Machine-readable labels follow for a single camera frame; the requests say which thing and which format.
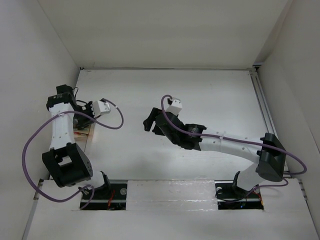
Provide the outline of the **red orange pen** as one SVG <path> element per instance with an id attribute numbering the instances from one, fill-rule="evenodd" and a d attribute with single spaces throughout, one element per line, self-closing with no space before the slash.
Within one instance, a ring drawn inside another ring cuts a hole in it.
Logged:
<path id="1" fill-rule="evenodd" d="M 81 132 L 75 132 L 74 135 L 78 136 L 78 137 L 88 137 L 89 136 L 88 134 L 81 133 Z"/>

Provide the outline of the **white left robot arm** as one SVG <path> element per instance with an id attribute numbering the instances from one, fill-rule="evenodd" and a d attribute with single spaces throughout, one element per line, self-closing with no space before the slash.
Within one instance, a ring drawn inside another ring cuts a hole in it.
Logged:
<path id="1" fill-rule="evenodd" d="M 103 171 L 94 172 L 89 158 L 75 141 L 74 129 L 93 124 L 93 120 L 111 111 L 110 105 L 105 100 L 78 105 L 73 88 L 63 84 L 56 87 L 55 95 L 48 97 L 46 108 L 55 120 L 50 147 L 42 154 L 42 161 L 57 186 L 84 183 L 92 185 L 98 197 L 107 198 L 112 191 L 110 181 Z"/>

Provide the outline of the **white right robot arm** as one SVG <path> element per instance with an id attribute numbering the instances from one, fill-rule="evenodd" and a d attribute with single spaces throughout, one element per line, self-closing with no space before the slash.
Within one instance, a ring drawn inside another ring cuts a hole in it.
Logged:
<path id="1" fill-rule="evenodd" d="M 253 142 L 201 124 L 184 124 L 177 110 L 162 111 L 156 107 L 143 121 L 143 127 L 146 132 L 165 136 L 185 150 L 218 152 L 251 161 L 248 168 L 235 173 L 232 183 L 218 187 L 219 196 L 228 194 L 239 200 L 264 181 L 280 183 L 284 179 L 285 149 L 274 134 L 266 133 L 259 142 Z"/>

